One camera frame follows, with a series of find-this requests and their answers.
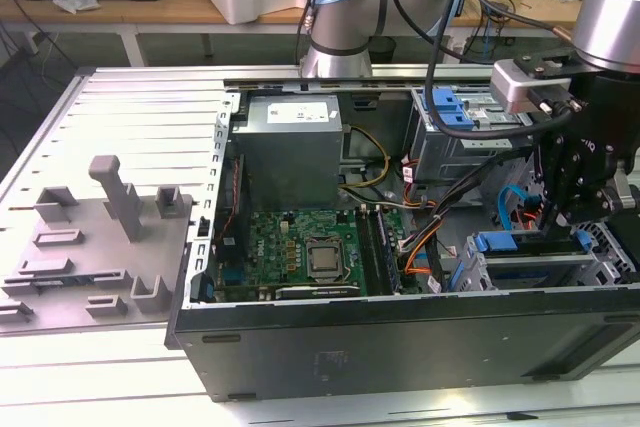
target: cpu socket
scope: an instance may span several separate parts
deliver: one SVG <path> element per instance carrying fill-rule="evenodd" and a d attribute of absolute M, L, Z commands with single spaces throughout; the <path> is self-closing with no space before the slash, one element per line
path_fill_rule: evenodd
<path fill-rule="evenodd" d="M 340 240 L 308 241 L 307 275 L 318 283 L 335 282 L 343 272 Z"/>

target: floor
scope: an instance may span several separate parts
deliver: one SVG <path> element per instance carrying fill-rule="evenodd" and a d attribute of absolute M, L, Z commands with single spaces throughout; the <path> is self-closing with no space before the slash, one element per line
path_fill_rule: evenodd
<path fill-rule="evenodd" d="M 142 45 L 152 66 L 171 65 L 278 65 L 293 62 L 295 38 L 292 35 L 212 35 L 213 59 L 203 55 L 198 35 L 148 34 Z M 394 63 L 425 63 L 430 46 L 419 38 L 397 38 Z M 39 41 L 39 53 L 28 57 L 24 51 L 15 52 L 12 59 L 0 68 L 0 179 L 4 178 L 19 153 L 36 132 L 46 114 L 54 106 L 74 69 L 51 48 L 46 38 Z M 56 42 L 80 66 L 127 66 L 127 58 L 120 38 L 107 34 L 62 34 Z M 554 48 L 554 40 L 519 38 L 511 46 L 500 41 L 494 59 L 511 57 L 520 52 Z M 482 39 L 471 46 L 478 52 L 492 49 Z"/>

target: gray power supply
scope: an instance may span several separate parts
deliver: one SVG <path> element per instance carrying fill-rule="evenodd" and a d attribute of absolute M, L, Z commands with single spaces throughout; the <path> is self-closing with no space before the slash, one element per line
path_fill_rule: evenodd
<path fill-rule="evenodd" d="M 253 97 L 234 129 L 257 211 L 331 209 L 338 195 L 342 122 L 335 95 Z"/>

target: ram slot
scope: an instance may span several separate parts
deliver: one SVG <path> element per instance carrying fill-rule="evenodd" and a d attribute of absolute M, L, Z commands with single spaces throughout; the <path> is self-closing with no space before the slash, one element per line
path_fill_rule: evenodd
<path fill-rule="evenodd" d="M 380 210 L 372 212 L 370 216 L 375 217 L 376 220 L 380 249 L 382 251 L 382 261 L 387 269 L 391 292 L 399 292 L 402 285 L 400 284 L 400 276 L 398 275 L 398 268 L 396 266 L 395 257 L 393 256 L 391 241 L 389 240 L 389 229 L 387 228 L 384 216 Z"/>
<path fill-rule="evenodd" d="M 389 277 L 382 261 L 379 248 L 378 229 L 375 219 L 368 212 L 356 211 L 356 229 L 360 243 L 360 255 L 368 295 L 388 295 L 391 293 Z"/>

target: motherboard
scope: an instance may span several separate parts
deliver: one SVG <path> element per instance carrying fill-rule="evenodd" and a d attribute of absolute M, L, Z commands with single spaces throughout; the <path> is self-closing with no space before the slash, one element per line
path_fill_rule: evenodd
<path fill-rule="evenodd" d="M 404 237 L 397 210 L 254 212 L 242 269 L 222 269 L 226 301 L 391 294 Z"/>

